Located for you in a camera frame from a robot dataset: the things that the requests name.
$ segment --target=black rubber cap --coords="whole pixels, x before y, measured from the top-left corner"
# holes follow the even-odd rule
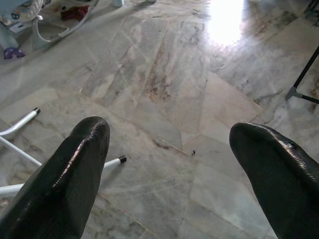
[[[41,110],[39,108],[35,108],[34,111],[39,114],[41,112]]]
[[[125,163],[126,162],[126,157],[125,156],[121,156],[121,157],[119,157],[119,160],[121,161],[121,163]]]

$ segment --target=white metal frame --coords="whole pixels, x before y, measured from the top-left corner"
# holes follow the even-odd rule
[[[25,153],[23,150],[15,146],[14,144],[10,143],[8,140],[3,138],[3,136],[7,136],[9,134],[12,134],[22,128],[24,125],[26,125],[29,121],[31,121],[34,117],[36,117],[40,113],[39,108],[35,108],[30,113],[28,113],[25,117],[23,117],[21,120],[19,120],[16,124],[14,124],[12,127],[8,128],[7,130],[0,132],[0,143],[3,144],[8,149],[12,149],[22,155],[24,158],[30,160],[32,163],[41,166],[42,164],[37,161],[35,158],[31,157],[29,154]],[[112,166],[117,166],[121,163],[124,163],[126,161],[126,158],[124,156],[120,158],[113,159],[111,161],[108,161],[104,164],[104,168],[110,168]],[[4,196],[13,196],[21,189],[23,184],[15,184],[10,186],[4,186],[0,187],[0,198]]]

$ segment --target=purple toy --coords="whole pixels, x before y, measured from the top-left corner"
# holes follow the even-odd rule
[[[17,58],[21,58],[25,56],[25,54],[20,49],[17,49],[14,47],[9,47],[6,50],[4,50],[5,59],[11,59],[13,55],[16,55]]]

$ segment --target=red object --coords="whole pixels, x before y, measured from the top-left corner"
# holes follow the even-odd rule
[[[69,10],[61,12],[62,21],[67,21],[70,19],[77,19],[81,21],[84,16],[88,13],[89,6],[73,6]]]

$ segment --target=black metal stand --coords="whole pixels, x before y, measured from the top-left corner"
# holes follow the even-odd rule
[[[286,95],[286,100],[289,100],[292,96],[294,96],[294,97],[297,97],[297,98],[301,98],[301,99],[304,99],[304,100],[311,101],[311,102],[314,102],[316,104],[319,104],[319,100],[318,99],[315,99],[315,98],[312,98],[312,97],[309,97],[309,96],[305,96],[305,95],[297,92],[298,85],[301,83],[301,81],[305,77],[305,74],[308,72],[310,66],[313,64],[313,62],[318,57],[318,55],[319,55],[319,46],[315,50],[314,54],[311,56],[310,60],[308,61],[307,65],[305,66],[305,68],[303,69],[301,74],[299,75],[299,77],[296,80],[296,82],[294,83],[294,85],[289,90],[288,94]]]

